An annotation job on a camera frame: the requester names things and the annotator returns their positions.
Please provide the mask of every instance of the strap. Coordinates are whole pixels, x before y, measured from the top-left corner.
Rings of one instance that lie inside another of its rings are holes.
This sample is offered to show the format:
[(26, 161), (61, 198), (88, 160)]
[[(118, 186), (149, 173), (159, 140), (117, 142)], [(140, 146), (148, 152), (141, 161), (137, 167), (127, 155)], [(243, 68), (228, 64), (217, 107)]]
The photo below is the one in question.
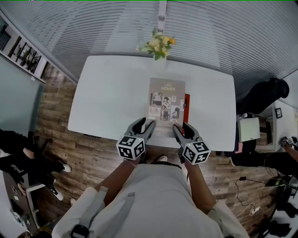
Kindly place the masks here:
[(93, 199), (92, 203), (82, 215), (80, 222), (72, 229), (70, 237), (89, 237), (89, 228), (92, 224), (94, 217), (105, 207), (103, 200), (107, 194), (107, 191), (108, 189), (106, 187), (100, 187), (100, 190)]
[(123, 204), (120, 211), (117, 213), (113, 221), (110, 223), (110, 225), (105, 229), (105, 231), (102, 233), (102, 235), (98, 236), (100, 238), (112, 238), (114, 235), (119, 231), (121, 228), (124, 220), (129, 214), (129, 211), (135, 201), (135, 193), (131, 192), (126, 197), (125, 203)]
[(91, 223), (94, 217), (103, 209), (104, 207), (104, 198), (108, 192), (106, 187), (101, 187), (96, 197), (93, 199), (90, 206), (87, 208), (85, 213), (82, 215), (80, 219), (80, 225), (87, 227), (88, 229), (91, 226)]

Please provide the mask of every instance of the magazine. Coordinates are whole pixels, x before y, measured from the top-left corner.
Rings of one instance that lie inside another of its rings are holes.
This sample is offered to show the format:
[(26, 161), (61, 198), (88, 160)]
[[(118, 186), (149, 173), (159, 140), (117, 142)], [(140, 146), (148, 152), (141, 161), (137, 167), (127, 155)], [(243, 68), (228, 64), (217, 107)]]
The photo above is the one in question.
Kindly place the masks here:
[(154, 137), (174, 137), (172, 126), (182, 127), (185, 82), (150, 78), (147, 119), (156, 121)]

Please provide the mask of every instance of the hand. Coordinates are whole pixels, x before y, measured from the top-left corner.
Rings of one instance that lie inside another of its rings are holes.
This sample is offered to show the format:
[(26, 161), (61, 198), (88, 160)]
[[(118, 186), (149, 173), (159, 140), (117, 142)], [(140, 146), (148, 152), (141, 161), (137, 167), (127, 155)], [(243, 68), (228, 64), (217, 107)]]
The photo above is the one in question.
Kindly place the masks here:
[(187, 171), (199, 167), (199, 165), (192, 165), (187, 159), (184, 159), (184, 165)]
[(281, 147), (283, 147), (284, 149), (286, 149), (287, 147), (289, 147), (286, 139), (282, 141)]
[(27, 196), (27, 194), (26, 194), (26, 188), (25, 188), (22, 184), (18, 183), (18, 188), (19, 188), (20, 192), (21, 192), (24, 196)]
[(133, 165), (138, 165), (139, 162), (140, 162), (140, 158), (141, 158), (141, 156), (139, 156), (139, 158), (137, 158), (136, 160), (129, 160), (129, 161), (130, 161), (130, 163), (132, 163)]
[(32, 152), (31, 150), (24, 148), (23, 149), (24, 154), (29, 158), (29, 159), (34, 159), (35, 158), (35, 154), (34, 152)]

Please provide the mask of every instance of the red book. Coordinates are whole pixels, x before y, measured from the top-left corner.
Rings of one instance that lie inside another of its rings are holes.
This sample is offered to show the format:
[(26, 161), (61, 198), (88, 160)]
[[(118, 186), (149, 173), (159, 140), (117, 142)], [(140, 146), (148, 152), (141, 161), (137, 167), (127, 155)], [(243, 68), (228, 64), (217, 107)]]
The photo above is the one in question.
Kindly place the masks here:
[(188, 115), (190, 112), (190, 95), (185, 95), (185, 101), (184, 101), (184, 117), (183, 122), (188, 122)]

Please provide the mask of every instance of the white box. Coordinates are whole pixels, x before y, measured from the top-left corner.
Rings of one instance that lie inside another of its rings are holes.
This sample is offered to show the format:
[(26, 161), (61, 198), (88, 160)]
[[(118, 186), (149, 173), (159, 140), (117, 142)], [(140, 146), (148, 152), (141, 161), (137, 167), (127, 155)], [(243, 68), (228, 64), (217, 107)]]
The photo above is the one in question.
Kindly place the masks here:
[(259, 118), (244, 118), (238, 121), (239, 141), (248, 141), (260, 138)]
[(205, 162), (211, 151), (208, 149), (204, 141), (187, 143), (183, 150), (185, 157), (191, 164), (196, 165)]
[(143, 138), (123, 135), (117, 141), (116, 146), (119, 156), (126, 159), (136, 160), (145, 152)]

